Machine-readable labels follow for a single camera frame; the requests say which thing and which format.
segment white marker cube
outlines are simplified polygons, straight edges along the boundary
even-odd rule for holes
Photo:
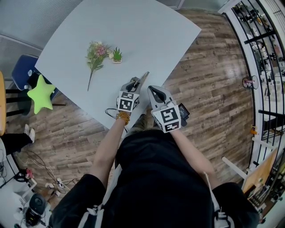
[[[181,117],[178,105],[155,112],[151,111],[151,114],[164,133],[181,128]]]
[[[118,110],[125,112],[132,112],[139,104],[139,94],[119,92]]]

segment white table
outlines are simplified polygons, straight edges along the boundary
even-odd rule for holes
[[[121,86],[132,77],[150,74],[127,128],[149,104],[147,87],[161,86],[201,29],[155,0],[84,0],[63,21],[37,61],[36,68],[64,95],[110,128],[106,108],[116,107]],[[119,47],[122,63],[108,58],[94,72],[86,64],[91,41]]]

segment bracelet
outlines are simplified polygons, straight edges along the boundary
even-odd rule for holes
[[[116,116],[116,119],[123,119],[126,122],[126,126],[130,121],[130,116],[126,112],[119,112]]]

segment gray pants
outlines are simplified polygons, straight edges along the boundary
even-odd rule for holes
[[[161,130],[161,129],[155,121],[152,128],[147,128],[147,116],[145,114],[141,114],[137,122],[133,125],[131,129],[129,129],[125,137],[128,137],[130,135],[136,134],[144,130]]]

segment black sleeve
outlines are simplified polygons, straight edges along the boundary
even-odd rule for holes
[[[87,208],[102,203],[105,192],[106,189],[97,177],[85,174],[55,207],[49,219],[49,226],[77,227]]]
[[[213,193],[222,211],[234,221],[235,228],[257,227],[259,214],[236,183],[224,183],[213,189]]]

